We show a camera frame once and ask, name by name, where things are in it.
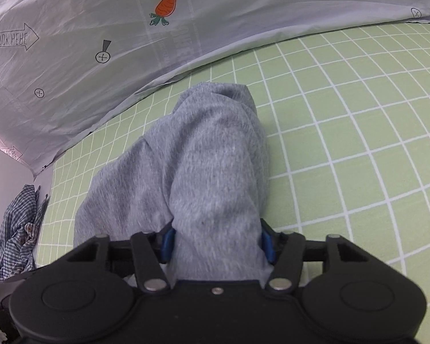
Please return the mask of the green grid mat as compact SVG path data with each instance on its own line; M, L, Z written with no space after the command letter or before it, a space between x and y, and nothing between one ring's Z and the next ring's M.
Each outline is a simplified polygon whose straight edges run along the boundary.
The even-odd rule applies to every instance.
M131 106L68 150L52 170L36 263L73 245L73 218L94 175L179 95L200 82L246 85L271 154L266 220L322 240L340 234L414 280L427 296L430 343L430 24L315 34L194 71Z

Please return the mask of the grey carrot print sheet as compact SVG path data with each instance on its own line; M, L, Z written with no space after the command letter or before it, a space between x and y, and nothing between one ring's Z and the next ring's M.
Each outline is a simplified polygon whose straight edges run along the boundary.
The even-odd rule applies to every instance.
M38 174L192 69L387 22L430 23L430 0L0 0L0 149Z

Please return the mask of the grey sweatpants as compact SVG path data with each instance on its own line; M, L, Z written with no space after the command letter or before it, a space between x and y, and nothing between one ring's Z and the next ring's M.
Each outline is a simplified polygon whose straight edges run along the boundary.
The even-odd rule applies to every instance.
M73 242L98 234L127 240L170 224L171 281L264 282L268 182L265 131L248 88L203 82L97 173L76 212Z

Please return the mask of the blue plaid shirt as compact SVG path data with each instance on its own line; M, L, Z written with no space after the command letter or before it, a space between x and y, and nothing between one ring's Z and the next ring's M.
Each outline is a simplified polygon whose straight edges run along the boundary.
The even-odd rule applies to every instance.
M40 188L24 185L11 201L0 226L0 283L36 269L34 249L49 204Z

